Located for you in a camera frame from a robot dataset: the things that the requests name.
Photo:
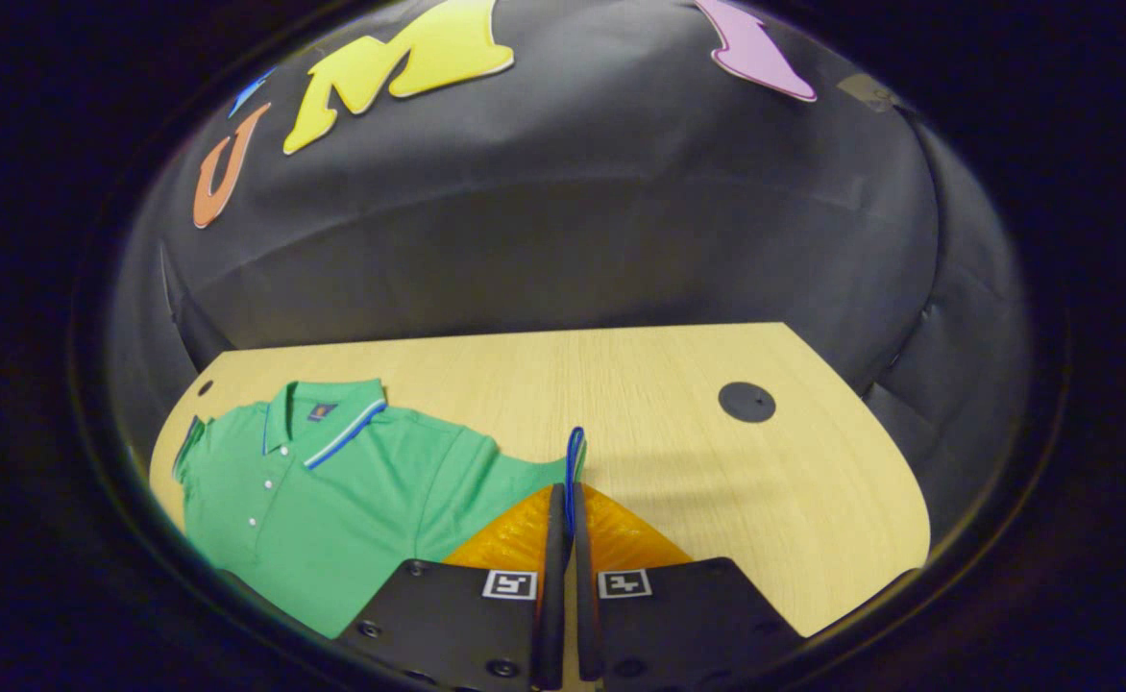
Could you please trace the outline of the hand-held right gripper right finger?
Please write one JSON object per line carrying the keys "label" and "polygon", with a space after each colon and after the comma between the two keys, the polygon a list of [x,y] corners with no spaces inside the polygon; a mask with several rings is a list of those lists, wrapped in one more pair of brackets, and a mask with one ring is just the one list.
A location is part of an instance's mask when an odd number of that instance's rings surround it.
{"label": "hand-held right gripper right finger", "polygon": [[581,483],[572,509],[581,678],[604,691],[734,691],[803,647],[736,561],[600,568],[597,513]]}

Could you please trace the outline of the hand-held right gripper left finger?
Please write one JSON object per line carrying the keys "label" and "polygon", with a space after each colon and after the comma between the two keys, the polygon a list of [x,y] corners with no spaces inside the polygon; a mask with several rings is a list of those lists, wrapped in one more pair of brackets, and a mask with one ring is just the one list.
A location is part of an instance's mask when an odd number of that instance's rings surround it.
{"label": "hand-held right gripper left finger", "polygon": [[566,486],[545,491],[531,568],[406,559],[336,644],[426,691],[540,691],[562,683]]}

